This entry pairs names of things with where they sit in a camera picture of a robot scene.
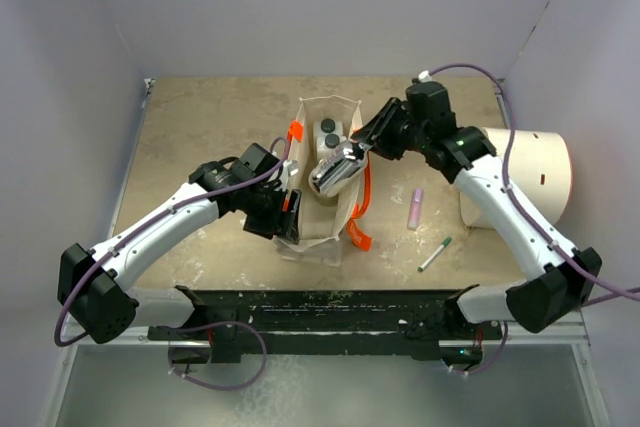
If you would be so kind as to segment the canvas tote bag orange handles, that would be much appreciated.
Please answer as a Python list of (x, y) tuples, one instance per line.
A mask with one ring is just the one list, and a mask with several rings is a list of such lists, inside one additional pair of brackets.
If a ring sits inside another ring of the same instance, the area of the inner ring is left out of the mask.
[(371, 248), (372, 238), (362, 232), (356, 220), (366, 213), (372, 192), (371, 167), (366, 166), (351, 183), (333, 198), (320, 197), (309, 185), (309, 174), (320, 160), (316, 158), (313, 123), (323, 118), (342, 122), (346, 139), (362, 127), (361, 103), (341, 96), (300, 100), (296, 118), (289, 127), (291, 141), (287, 165), (296, 166), (288, 187), (301, 191), (299, 211), (300, 241), (294, 245), (276, 239), (276, 251), (285, 260), (315, 262), (338, 267), (342, 260), (340, 235), (346, 232), (356, 247)]

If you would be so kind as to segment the shiny silver pouch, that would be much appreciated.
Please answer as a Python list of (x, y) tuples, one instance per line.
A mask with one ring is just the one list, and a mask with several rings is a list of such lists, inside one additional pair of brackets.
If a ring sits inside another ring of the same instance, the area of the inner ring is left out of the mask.
[(333, 198), (368, 165), (368, 153), (356, 142), (345, 140), (335, 151), (319, 161), (309, 174), (309, 185), (320, 197)]

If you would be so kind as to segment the white bottle black cap front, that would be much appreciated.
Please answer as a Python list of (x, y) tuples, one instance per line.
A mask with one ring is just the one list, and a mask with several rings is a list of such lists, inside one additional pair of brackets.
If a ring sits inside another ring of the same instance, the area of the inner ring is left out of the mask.
[(315, 152), (316, 158), (322, 160), (330, 156), (335, 149), (346, 140), (343, 135), (335, 133), (321, 135), (316, 139)]

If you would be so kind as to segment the white bottle black cap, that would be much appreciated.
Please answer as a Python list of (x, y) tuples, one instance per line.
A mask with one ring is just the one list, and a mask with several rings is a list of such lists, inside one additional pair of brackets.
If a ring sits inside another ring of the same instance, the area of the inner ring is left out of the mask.
[(335, 120), (333, 118), (323, 118), (313, 123), (313, 134), (316, 137), (329, 134), (343, 136), (344, 127), (342, 122), (339, 120)]
[(322, 160), (330, 156), (335, 149), (346, 140), (343, 135), (335, 133), (321, 135), (316, 139), (315, 152), (316, 158)]

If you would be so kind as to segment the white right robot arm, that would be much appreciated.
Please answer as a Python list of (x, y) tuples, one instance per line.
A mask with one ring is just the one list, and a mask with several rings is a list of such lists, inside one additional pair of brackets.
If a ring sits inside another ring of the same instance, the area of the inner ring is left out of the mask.
[(586, 301), (602, 267), (600, 255), (578, 249), (514, 182), (504, 180), (495, 147), (479, 128), (457, 125), (441, 83), (416, 82), (403, 99), (390, 98), (351, 141), (387, 160), (407, 151), (421, 154), (483, 212), (516, 258), (524, 282), (472, 286), (456, 295), (444, 316), (452, 336), (467, 338), (493, 320), (539, 333)]

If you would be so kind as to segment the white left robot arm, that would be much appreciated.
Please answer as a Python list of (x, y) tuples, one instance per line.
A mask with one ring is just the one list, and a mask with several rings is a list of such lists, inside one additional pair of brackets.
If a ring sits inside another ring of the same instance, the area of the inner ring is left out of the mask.
[(244, 231), (297, 242), (301, 193), (289, 189), (298, 164), (253, 143), (239, 157), (206, 162), (170, 198), (123, 232), (61, 256), (57, 298), (97, 344), (128, 328), (168, 327), (184, 339), (202, 334), (204, 312), (185, 287), (141, 289), (136, 281), (157, 260), (228, 213), (245, 215)]

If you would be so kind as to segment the pink highlighter tube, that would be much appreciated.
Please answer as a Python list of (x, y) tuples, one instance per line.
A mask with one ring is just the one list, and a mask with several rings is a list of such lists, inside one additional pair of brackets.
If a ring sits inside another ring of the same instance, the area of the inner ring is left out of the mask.
[(423, 193), (424, 191), (421, 188), (416, 188), (412, 193), (407, 219), (408, 230), (415, 231), (420, 225)]

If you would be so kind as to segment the green white marker pen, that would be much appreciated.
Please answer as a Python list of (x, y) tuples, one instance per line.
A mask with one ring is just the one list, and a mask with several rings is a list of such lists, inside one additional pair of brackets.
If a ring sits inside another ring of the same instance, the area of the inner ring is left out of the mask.
[(445, 238), (438, 247), (418, 266), (418, 272), (424, 272), (450, 245), (452, 241), (451, 237)]

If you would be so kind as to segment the large white paper roll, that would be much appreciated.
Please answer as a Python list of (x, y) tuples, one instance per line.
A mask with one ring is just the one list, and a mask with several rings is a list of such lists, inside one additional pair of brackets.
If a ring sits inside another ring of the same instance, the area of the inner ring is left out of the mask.
[[(502, 158), (510, 131), (481, 127)], [(553, 225), (561, 218), (571, 195), (572, 165), (565, 140), (556, 133), (515, 131), (510, 151), (509, 176), (541, 214)], [(466, 227), (493, 229), (478, 207), (459, 194), (461, 218)]]

